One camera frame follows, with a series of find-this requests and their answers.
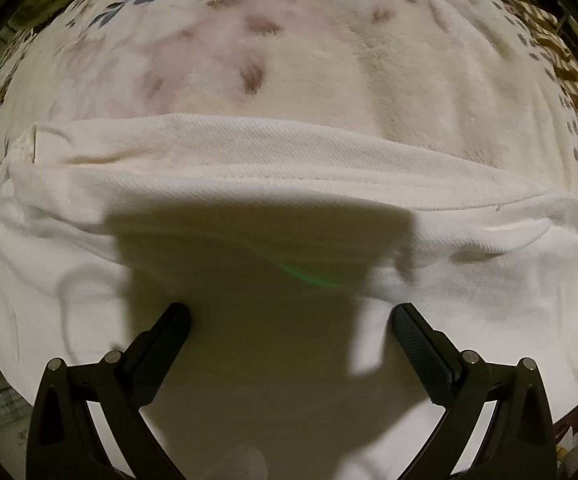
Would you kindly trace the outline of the white pants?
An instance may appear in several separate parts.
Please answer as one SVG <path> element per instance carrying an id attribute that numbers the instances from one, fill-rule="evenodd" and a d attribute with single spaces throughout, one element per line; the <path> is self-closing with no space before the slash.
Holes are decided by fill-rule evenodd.
<path id="1" fill-rule="evenodd" d="M 578 404 L 578 195 L 365 134 L 250 117 L 39 122 L 0 163 L 0 369 L 193 328 L 147 424 L 190 479 L 388 479 L 440 417 L 387 329 L 534 359 Z"/>

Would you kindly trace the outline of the floral bed blanket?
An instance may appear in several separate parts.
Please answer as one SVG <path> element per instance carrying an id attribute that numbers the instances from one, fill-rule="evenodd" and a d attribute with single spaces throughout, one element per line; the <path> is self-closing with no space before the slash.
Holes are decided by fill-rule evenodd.
<path id="1" fill-rule="evenodd" d="M 498 0 L 72 0 L 0 57 L 0 162 L 42 120 L 313 122 L 578 193 L 575 112 Z"/>

